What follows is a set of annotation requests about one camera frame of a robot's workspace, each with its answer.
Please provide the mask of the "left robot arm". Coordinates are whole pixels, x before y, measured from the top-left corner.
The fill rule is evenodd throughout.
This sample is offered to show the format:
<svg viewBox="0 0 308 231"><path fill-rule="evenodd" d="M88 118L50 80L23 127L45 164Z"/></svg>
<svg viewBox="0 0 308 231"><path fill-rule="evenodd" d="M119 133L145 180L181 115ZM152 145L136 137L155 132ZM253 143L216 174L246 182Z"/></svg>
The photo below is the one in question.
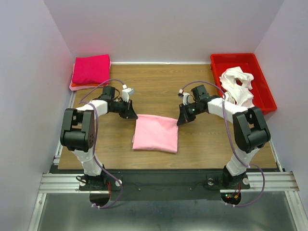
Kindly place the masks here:
<svg viewBox="0 0 308 231"><path fill-rule="evenodd" d="M118 91L115 87L103 87L102 94L79 108L64 111L60 143L71 151L82 164L84 175L78 176L82 190L102 190L107 186L104 166L95 154L98 118L107 113L116 113L123 119L137 119L130 96L133 88L123 85Z"/></svg>

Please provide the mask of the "light pink t-shirt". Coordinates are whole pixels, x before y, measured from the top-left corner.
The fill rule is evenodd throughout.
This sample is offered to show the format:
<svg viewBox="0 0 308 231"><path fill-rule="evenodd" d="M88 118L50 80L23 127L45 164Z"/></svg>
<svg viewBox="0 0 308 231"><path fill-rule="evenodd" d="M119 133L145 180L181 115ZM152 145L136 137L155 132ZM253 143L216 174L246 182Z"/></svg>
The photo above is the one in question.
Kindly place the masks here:
<svg viewBox="0 0 308 231"><path fill-rule="evenodd" d="M177 120L170 117L139 114L132 139L132 149L177 153Z"/></svg>

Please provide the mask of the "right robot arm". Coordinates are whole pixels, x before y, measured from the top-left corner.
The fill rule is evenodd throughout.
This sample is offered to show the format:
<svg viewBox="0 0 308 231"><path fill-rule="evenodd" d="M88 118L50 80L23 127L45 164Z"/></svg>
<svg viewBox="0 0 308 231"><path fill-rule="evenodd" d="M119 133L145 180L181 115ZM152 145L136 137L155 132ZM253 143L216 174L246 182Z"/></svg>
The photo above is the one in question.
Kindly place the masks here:
<svg viewBox="0 0 308 231"><path fill-rule="evenodd" d="M233 155L223 168L221 182L227 188L241 183L254 155L270 141L270 131L261 109L232 104L225 96L211 96L204 82L194 87L191 93L180 89L178 96L182 103L177 126L194 121L202 113L223 118L226 126L232 123L234 134L231 135L230 129L226 131Z"/></svg>

